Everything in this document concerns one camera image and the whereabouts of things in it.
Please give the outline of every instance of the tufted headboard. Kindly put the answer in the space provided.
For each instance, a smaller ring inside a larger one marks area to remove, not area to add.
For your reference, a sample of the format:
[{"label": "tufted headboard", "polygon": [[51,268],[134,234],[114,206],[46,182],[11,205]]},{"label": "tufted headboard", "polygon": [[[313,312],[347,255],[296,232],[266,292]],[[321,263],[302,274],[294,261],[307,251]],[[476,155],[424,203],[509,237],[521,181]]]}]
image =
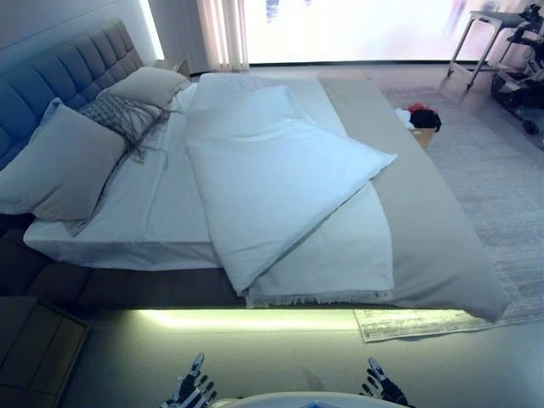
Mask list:
[{"label": "tufted headboard", "polygon": [[26,146],[51,99],[79,108],[142,65],[117,19],[0,77],[0,170]]}]

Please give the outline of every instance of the window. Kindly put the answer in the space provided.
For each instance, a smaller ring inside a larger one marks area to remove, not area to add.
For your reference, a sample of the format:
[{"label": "window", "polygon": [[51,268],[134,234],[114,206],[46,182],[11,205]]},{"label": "window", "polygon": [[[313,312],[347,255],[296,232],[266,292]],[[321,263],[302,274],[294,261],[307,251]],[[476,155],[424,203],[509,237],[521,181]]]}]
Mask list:
[{"label": "window", "polygon": [[[470,10],[520,12],[535,0],[246,0],[250,63],[449,60]],[[475,22],[460,60],[492,27]]]}]

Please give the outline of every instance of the gray pillow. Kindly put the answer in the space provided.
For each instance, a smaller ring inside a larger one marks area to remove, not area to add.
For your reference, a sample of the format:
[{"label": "gray pillow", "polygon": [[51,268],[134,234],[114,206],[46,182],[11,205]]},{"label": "gray pillow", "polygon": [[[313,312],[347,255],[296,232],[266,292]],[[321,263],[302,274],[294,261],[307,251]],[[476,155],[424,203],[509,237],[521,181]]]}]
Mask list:
[{"label": "gray pillow", "polygon": [[99,94],[93,102],[77,111],[121,135],[127,152],[135,153],[140,160],[144,158],[141,144],[145,136],[156,123],[168,117],[168,112],[162,108],[111,93]]},{"label": "gray pillow", "polygon": [[106,92],[164,109],[177,92],[190,84],[187,77],[177,72],[142,66]]},{"label": "gray pillow", "polygon": [[54,99],[29,144],[0,172],[0,213],[90,217],[124,150],[118,134]]}]

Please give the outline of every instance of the white bed sheet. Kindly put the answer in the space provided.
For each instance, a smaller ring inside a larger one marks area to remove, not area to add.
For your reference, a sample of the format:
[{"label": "white bed sheet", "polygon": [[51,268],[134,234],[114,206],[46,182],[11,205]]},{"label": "white bed sheet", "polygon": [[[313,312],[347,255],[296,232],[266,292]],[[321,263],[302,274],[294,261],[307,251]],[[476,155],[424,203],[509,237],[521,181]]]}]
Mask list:
[{"label": "white bed sheet", "polygon": [[[271,80],[287,85],[309,116],[346,136],[317,79]],[[197,84],[178,93],[173,109],[187,111]],[[58,262],[101,269],[169,270],[220,266],[185,153],[186,115],[173,113],[150,134],[144,164],[125,161],[85,229],[71,236],[62,223],[36,220],[25,243]]]}]

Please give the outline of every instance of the gray rug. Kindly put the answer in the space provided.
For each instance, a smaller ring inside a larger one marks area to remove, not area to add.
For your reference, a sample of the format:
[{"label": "gray rug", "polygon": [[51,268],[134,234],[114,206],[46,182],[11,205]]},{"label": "gray rug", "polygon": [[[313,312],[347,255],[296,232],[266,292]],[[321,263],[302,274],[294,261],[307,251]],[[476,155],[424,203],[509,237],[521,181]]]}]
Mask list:
[{"label": "gray rug", "polygon": [[433,88],[384,94],[394,107],[422,102],[439,113],[442,128],[431,139],[426,152],[472,221],[512,302],[495,324],[462,311],[356,310],[365,341],[482,330],[541,320],[544,317],[544,172]]}]

